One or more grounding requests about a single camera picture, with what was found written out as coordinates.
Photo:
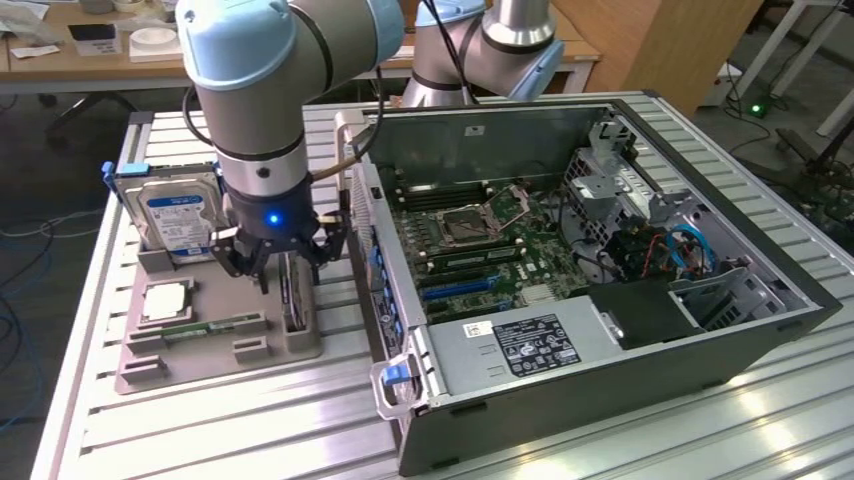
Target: blue pcie slot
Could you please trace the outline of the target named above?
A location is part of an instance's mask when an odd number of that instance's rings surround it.
[[[450,287],[434,288],[422,292],[422,299],[425,301],[438,300],[441,298],[456,297],[458,295],[466,295],[469,293],[480,293],[493,290],[498,283],[500,275],[489,277],[485,280],[477,282],[462,283]]]

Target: power supply label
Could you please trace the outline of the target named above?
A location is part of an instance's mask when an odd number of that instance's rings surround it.
[[[517,377],[582,361],[554,314],[494,325],[493,333]]]
[[[173,254],[190,256],[209,252],[214,226],[202,218],[202,195],[154,198],[149,200],[149,211],[163,246]]]

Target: metal slatted surface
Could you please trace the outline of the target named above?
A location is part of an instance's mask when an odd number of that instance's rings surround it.
[[[625,94],[624,99],[845,308],[804,339],[769,353],[728,385],[423,478],[852,475],[852,259],[662,102],[640,93]],[[306,110],[313,169],[334,163],[333,117],[346,107]],[[197,122],[205,126],[203,117]],[[638,148],[638,161],[653,178],[664,188],[678,188],[682,182],[673,169],[646,145]],[[155,165],[195,163],[211,157],[210,147],[193,138],[178,113],[157,115],[149,142],[138,150],[138,159],[145,157]],[[314,192],[321,211],[338,207],[334,188],[319,187]],[[89,356],[81,360],[86,362],[81,391],[67,405],[70,417],[53,412],[50,419],[50,423],[61,417],[71,422],[63,462],[58,465],[59,460],[47,454],[38,461],[53,461],[61,478],[397,477],[391,431],[374,411],[369,344],[347,261],[322,271],[317,287],[325,337],[321,358],[135,395],[114,392],[139,236],[115,204],[111,213],[121,215],[119,228],[114,248],[106,253],[105,294],[93,316]],[[42,465],[38,471],[50,470]]]

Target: hard drive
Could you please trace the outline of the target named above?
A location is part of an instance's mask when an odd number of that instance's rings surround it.
[[[211,260],[211,233],[226,226],[214,166],[129,164],[115,185],[146,250],[166,250],[175,265]]]

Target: warning label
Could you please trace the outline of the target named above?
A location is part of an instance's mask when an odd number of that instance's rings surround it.
[[[554,314],[496,325],[493,333],[517,377],[582,361]]]

